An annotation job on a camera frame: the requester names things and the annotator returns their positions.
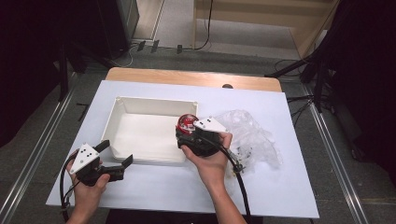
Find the person's left hand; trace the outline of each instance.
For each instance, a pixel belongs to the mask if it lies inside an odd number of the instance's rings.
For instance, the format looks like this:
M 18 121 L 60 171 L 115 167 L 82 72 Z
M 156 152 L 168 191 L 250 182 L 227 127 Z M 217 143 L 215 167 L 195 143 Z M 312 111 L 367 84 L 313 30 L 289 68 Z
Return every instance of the person's left hand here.
M 67 164 L 67 172 L 70 172 L 74 160 Z M 76 185 L 78 180 L 76 175 L 70 175 L 73 185 Z M 110 179 L 110 175 L 101 175 L 92 187 L 79 183 L 74 188 L 75 194 L 75 208 L 72 216 L 67 223 L 88 223 L 90 217 L 96 211 L 101 196 L 106 190 L 106 184 Z

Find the white tabletop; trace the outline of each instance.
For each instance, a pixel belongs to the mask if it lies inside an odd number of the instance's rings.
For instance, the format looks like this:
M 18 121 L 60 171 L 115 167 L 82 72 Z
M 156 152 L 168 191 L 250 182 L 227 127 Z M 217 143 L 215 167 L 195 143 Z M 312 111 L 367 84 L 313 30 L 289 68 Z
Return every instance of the white tabletop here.
M 198 102 L 198 118 L 217 116 L 243 109 L 273 134 L 282 165 L 273 168 L 258 162 L 253 172 L 243 174 L 250 212 L 253 216 L 318 217 L 316 201 L 309 183 L 297 137 L 292 126 L 285 94 L 272 91 L 246 91 L 120 81 L 102 81 L 78 132 L 70 153 L 83 143 L 97 145 L 106 127 L 114 100 L 118 96 Z M 109 149 L 101 153 L 104 166 L 118 165 Z M 71 184 L 64 179 L 64 188 Z M 245 214 L 242 194 L 237 186 L 231 197 Z M 60 205 L 59 177 L 47 200 Z M 124 179 L 107 184 L 99 206 L 214 213 L 213 204 L 199 176 L 189 166 L 132 164 Z

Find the table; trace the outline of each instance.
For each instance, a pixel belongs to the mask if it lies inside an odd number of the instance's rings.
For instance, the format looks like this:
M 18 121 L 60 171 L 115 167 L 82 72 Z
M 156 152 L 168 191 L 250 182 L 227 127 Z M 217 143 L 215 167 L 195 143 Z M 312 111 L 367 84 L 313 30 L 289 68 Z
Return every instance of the table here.
M 171 80 L 176 82 L 176 85 L 166 84 Z M 183 80 L 195 86 L 181 85 Z M 213 88 L 227 83 L 248 89 L 249 82 L 258 89 L 256 84 L 260 82 L 264 84 L 262 89 L 272 91 Z M 198 116 L 203 118 L 242 108 L 273 134 L 283 160 L 282 165 L 276 168 L 265 162 L 258 162 L 254 172 L 243 174 L 251 214 L 316 218 L 318 209 L 292 127 L 286 97 L 279 91 L 278 81 L 265 77 L 113 68 L 101 83 L 70 152 L 84 142 L 94 145 L 100 141 L 111 106 L 117 96 L 193 100 L 199 103 Z M 117 165 L 109 150 L 101 153 L 101 159 L 105 166 Z M 64 186 L 67 188 L 70 183 L 70 179 L 66 178 Z M 60 204 L 58 186 L 59 178 L 47 204 Z M 237 184 L 234 188 L 231 187 L 230 191 L 236 206 L 245 213 L 242 194 Z M 156 211 L 214 212 L 210 196 L 191 166 L 132 164 L 126 170 L 124 180 L 107 185 L 100 206 Z
M 214 0 L 212 20 L 290 27 L 301 58 L 307 56 L 323 30 L 332 24 L 339 0 Z M 196 20 L 208 19 L 210 0 L 194 0 L 192 47 Z

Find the tripod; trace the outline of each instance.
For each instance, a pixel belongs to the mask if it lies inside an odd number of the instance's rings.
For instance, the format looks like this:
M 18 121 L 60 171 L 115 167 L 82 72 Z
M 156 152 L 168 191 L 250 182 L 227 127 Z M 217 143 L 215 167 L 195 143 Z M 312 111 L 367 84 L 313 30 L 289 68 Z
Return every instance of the tripod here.
M 318 112 L 321 113 L 320 98 L 323 89 L 324 78 L 329 74 L 329 64 L 334 56 L 334 47 L 336 45 L 337 38 L 342 33 L 347 32 L 349 24 L 345 21 L 350 15 L 350 11 L 353 8 L 354 1 L 351 4 L 347 4 L 347 1 L 341 0 L 337 11 L 334 15 L 332 27 L 323 38 L 320 45 L 307 57 L 300 61 L 293 63 L 273 74 L 266 75 L 266 77 L 281 77 L 288 72 L 297 69 L 303 65 L 306 65 L 304 71 L 301 73 L 300 80 L 303 83 L 309 83 L 312 78 L 317 75 L 317 83 L 314 89 L 314 104 Z

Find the gray floor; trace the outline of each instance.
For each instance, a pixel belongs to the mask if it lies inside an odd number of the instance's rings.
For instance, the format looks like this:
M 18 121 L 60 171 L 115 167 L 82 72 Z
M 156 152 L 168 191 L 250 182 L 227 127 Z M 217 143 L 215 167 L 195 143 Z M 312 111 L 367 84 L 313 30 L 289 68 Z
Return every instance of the gray floor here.
M 139 52 L 133 49 L 131 51 L 134 56 L 132 67 L 262 76 L 273 73 L 274 66 L 279 61 L 274 58 L 214 52 L 183 51 L 181 54 L 176 54 L 173 49 L 158 49 L 156 53 L 151 54 L 149 51 L 150 47 Z M 49 141 L 46 152 L 21 198 L 11 223 L 62 223 L 59 207 L 46 206 L 45 202 L 81 125 L 78 119 L 84 108 L 77 103 L 89 104 L 92 101 L 100 81 L 106 77 L 107 72 L 100 64 L 88 63 L 90 67 L 86 74 L 78 75 L 73 97 Z M 287 96 L 304 95 L 303 86 L 298 78 L 282 77 L 280 80 L 282 90 Z M 0 148 L 0 162 L 3 164 L 0 167 L 0 203 L 6 199 L 9 188 L 35 147 L 35 143 L 57 105 L 58 94 L 59 90 L 56 88 L 26 121 L 18 135 L 9 144 Z M 296 111 L 303 104 L 304 102 L 290 103 L 290 112 Z M 337 119 L 326 110 L 324 116 L 370 222 L 396 222 L 394 216 L 396 190 L 390 184 L 386 172 L 374 163 L 354 161 Z M 320 219 L 313 220 L 313 222 L 354 223 L 318 127 L 309 110 L 305 110 L 301 115 L 296 125 L 296 133 L 318 204 Z M 96 216 L 92 218 L 92 223 L 104 223 L 107 212 L 107 209 L 99 209 Z M 263 220 L 263 223 L 310 223 L 310 220 L 306 218 L 265 217 Z

